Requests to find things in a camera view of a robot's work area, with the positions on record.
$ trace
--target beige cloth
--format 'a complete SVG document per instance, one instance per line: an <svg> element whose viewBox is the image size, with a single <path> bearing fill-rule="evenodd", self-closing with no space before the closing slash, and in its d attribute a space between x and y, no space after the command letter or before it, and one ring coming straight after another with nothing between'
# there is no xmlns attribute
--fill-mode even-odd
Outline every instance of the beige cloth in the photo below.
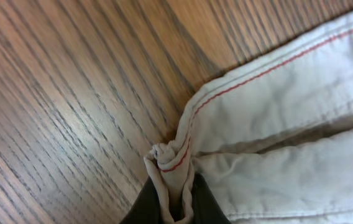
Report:
<svg viewBox="0 0 353 224"><path fill-rule="evenodd" d="M195 171L233 223L353 223L353 12L205 84L145 164L165 223Z"/></svg>

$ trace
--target wooden table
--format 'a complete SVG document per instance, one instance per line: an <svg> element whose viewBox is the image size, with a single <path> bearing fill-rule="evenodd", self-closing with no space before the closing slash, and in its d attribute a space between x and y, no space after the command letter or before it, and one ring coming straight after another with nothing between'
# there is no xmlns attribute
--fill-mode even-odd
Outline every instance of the wooden table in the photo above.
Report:
<svg viewBox="0 0 353 224"><path fill-rule="evenodd" d="M200 86L353 0L0 0L0 223L118 223Z"/></svg>

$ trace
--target red thread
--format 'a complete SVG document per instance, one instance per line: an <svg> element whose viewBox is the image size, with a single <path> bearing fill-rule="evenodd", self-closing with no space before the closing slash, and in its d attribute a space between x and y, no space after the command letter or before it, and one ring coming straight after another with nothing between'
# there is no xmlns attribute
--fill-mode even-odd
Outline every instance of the red thread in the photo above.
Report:
<svg viewBox="0 0 353 224"><path fill-rule="evenodd" d="M345 32L343 32L341 34L338 34L338 35L331 36L330 38L328 38L328 39L326 39L326 40L324 40L324 41L322 41L322 42L320 42L320 43L318 43L318 44L316 44L316 45L314 45L314 46L302 51L301 53L292 56L291 58L285 60L284 62L279 63L278 65L275 65L272 68L270 68L270 69L268 69L268 70L266 70L266 71L264 71L264 72L262 72L262 73L260 73L260 74L258 74L256 76L254 76L254 77L249 78L248 80L245 80L245 81L243 81L241 83L238 83L238 84L236 84L236 85L234 85L234 86L232 86L232 87L230 87L230 88L228 88L226 90L220 91L219 93L215 94L214 96L208 98L208 100L206 100L202 105L199 106L199 108L197 108L197 110L195 111L195 113L193 115L193 118L191 120L190 127L192 127L193 121L195 120L195 117L199 113L199 111L206 104L208 104L211 100L213 100L213 99L215 99L215 98L217 98L217 97L219 97L219 96L221 96L221 95L223 95L223 94L225 94L225 93L227 93L229 91L232 91L232 90L234 90L234 89L236 89L236 88L238 88L238 87L240 87L242 85L245 85L245 84L251 82L252 80L260 78L260 77L270 73L271 71L276 70L276 69L278 69L278 68L280 68L280 67L282 67L282 66L284 66L284 65L286 65L286 64L288 64L288 63L290 63L290 62L292 62L292 61L294 61L294 60L296 60L296 59L298 59L298 58L300 58L300 57L302 57L302 56L304 56L304 55L306 55L306 54L308 54L308 53L310 53L310 52L312 52L312 51L314 51L314 50L316 50L316 49L318 49L318 48L320 48L320 47L322 47L324 45L326 45L326 44L329 44L329 43L331 43L331 42L333 42L333 41L335 41L337 39L341 39L341 38L346 37L346 36L351 35L351 34L353 34L353 29L345 31ZM182 162L183 162L183 159L186 157L186 155L188 153L189 146L190 146L190 137L189 137L189 140L188 140L188 147L186 148L186 151L185 151L183 157L181 158L181 160L179 161L179 163L175 164L171 169L161 170L161 171L162 172L171 172L171 171L175 170L179 165L181 165Z"/></svg>

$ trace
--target wooden surface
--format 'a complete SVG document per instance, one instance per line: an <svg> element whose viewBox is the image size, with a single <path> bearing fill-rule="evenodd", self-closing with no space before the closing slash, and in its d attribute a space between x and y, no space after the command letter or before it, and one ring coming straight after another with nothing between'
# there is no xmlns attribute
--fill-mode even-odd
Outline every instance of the wooden surface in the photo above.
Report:
<svg viewBox="0 0 353 224"><path fill-rule="evenodd" d="M0 223L118 223L199 87L353 0L0 0Z"/></svg>

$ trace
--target seam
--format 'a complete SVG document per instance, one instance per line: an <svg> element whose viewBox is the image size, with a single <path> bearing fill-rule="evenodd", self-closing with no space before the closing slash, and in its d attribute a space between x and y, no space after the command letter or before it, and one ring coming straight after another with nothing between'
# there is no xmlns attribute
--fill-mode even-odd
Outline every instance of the seam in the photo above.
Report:
<svg viewBox="0 0 353 224"><path fill-rule="evenodd" d="M202 104L196 109L196 111L194 112L193 117L192 117L192 119L191 119L190 127L189 127L189 133L190 133L190 130L192 129L193 123L194 123L195 118L196 118L197 114L199 113L199 111L200 111L205 105L207 105L210 101L212 101L213 99L215 99L215 98L217 98L217 97L219 97L219 96L221 96L221 95L223 95L223 94L225 94L225 93L228 93L228 92L230 92L230 91L232 91L232 90L235 90L236 88L239 88L240 86L243 86L243 85L245 85L245 84L247 84L247 83L250 83L250 82L253 81L253 80L256 80L256 79L258 79L258 78L260 78L260 77L263 77L263 76L265 76L265 75L268 75L268 74L271 73L272 71L277 70L277 69L279 69L279 68L281 68L281 67L283 67L283 66L289 64L290 62L293 62L293 61L295 61L296 59L301 58L302 56L305 56L306 54L308 54L308 53L310 53L310 52L312 52L312 51L314 51L314 50L316 50L316 49L318 49L318 48L320 48L320 47L323 47L323 46L325 46L325 45L327 45L327 44L330 44L331 42L334 42L335 40L342 39L342 38L347 37L347 36L352 35L352 34L353 34L353 29L347 30L347 31L342 32L342 33L340 33L340 34L332 35L332 36L330 36L328 39L326 39L326 40L324 40L324 41L322 41L322 42L320 42L320 43L318 43L318 44L316 44L316 45L314 45L314 46L312 46L312 47L310 47L310 48L308 48L308 49L306 49L306 50L303 50L303 51L300 52L299 54L296 54L296 55L292 56L291 58L289 58L289 59L283 61L282 63L279 63L279 64L277 64L277 65L275 65L275 66L273 66L273 67L267 69L266 71L261 72L260 74L258 74L258 75L256 75L256 76L253 76L253 77L251 77L251 78L249 78L249 79L247 79L247 80L244 80L243 82L240 82L240 83L238 83L238 84L236 84L236 85L234 85L234 86L232 86L232 87L229 87L229 88L226 89L226 90L220 91L219 93L215 94L214 96L208 98L208 99L207 99L204 103L202 103ZM187 148L186 148L186 151L185 151L183 157L180 159L180 161L179 161L177 164L175 164L171 169L162 170L162 169L159 168L160 171L162 171L162 172L171 172L171 171L175 170L179 165L181 165L182 162L183 162L183 160L184 160L184 158L185 158L186 155L187 155L188 150L190 149L190 141L191 141L191 138L189 137L188 146L187 146Z"/></svg>

